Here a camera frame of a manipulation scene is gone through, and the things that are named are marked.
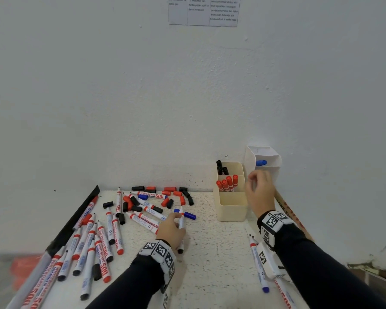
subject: blue marker cap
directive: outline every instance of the blue marker cap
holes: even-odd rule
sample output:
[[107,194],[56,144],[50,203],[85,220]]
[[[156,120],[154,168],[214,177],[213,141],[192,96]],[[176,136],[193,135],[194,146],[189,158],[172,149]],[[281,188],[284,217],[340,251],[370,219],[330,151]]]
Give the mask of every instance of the blue marker cap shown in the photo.
[[137,197],[140,198],[140,199],[142,199],[142,200],[144,200],[144,201],[146,201],[146,200],[149,198],[148,195],[143,195],[143,194],[140,194],[140,195],[138,195]]
[[[178,213],[180,211],[180,209],[174,209],[174,213]],[[186,218],[189,218],[191,220],[196,220],[196,215],[194,215],[193,213],[188,213],[187,211],[184,212],[184,216]]]
[[268,162],[265,160],[257,160],[256,161],[256,167],[267,165]]

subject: wooden stick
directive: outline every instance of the wooden stick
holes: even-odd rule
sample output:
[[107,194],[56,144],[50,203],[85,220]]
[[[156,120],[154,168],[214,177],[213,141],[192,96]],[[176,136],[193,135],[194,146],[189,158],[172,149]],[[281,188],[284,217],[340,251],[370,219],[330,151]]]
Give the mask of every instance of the wooden stick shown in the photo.
[[279,194],[279,192],[276,190],[274,193],[274,198],[276,198],[276,201],[279,203],[280,207],[283,209],[284,213],[288,215],[303,231],[303,233],[306,235],[308,239],[311,241],[314,241],[312,236],[309,234],[309,232],[306,230],[304,225],[300,222],[299,218],[295,215],[293,210],[290,209],[289,205],[284,201],[283,197]]

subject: pen holder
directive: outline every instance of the pen holder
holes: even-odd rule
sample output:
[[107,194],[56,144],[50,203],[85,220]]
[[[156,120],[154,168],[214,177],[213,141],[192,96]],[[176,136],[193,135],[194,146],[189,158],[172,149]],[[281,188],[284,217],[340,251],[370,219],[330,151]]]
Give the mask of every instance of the pen holder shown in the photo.
[[[264,166],[256,166],[256,161],[265,160]],[[270,172],[273,182],[276,182],[279,175],[282,157],[270,146],[247,146],[244,155],[245,178],[255,169],[263,169]]]
[[237,175],[237,187],[234,192],[219,192],[217,180],[226,179],[226,175],[218,175],[217,167],[213,171],[214,211],[219,221],[244,221],[247,214],[247,199],[244,193],[244,172],[241,163],[223,162],[229,170],[229,176]]

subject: white table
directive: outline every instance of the white table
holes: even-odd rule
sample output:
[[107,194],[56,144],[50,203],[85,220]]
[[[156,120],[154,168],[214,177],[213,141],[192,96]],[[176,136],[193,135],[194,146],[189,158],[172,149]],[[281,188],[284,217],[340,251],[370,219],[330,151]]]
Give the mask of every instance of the white table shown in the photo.
[[[195,204],[184,210],[197,216],[195,221],[185,219],[187,234],[184,240],[184,254],[177,256],[176,272],[170,288],[168,308],[287,308],[275,287],[270,284],[270,293],[264,294],[258,281],[248,234],[258,240],[256,217],[248,214],[241,223],[219,222],[213,210],[211,192],[190,192]],[[115,202],[116,191],[102,191],[95,207],[95,213],[106,227],[105,210],[102,203]],[[179,197],[173,208],[180,207]],[[154,205],[160,206],[161,200],[149,198]],[[164,208],[163,214],[171,210]],[[118,256],[116,248],[114,260],[109,263],[112,282],[126,270],[138,250],[155,235],[126,216],[126,224],[121,225],[125,253]],[[64,282],[55,282],[42,308],[85,308],[107,286],[99,280],[93,281],[91,297],[80,301],[82,276],[70,275]],[[291,284],[287,285],[298,309],[308,308]]]

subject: paper sign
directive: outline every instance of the paper sign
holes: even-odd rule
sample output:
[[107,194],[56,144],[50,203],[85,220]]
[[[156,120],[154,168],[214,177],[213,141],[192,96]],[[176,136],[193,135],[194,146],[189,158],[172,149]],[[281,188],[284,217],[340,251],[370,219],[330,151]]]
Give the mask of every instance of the paper sign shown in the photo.
[[169,0],[170,25],[237,27],[240,0]]

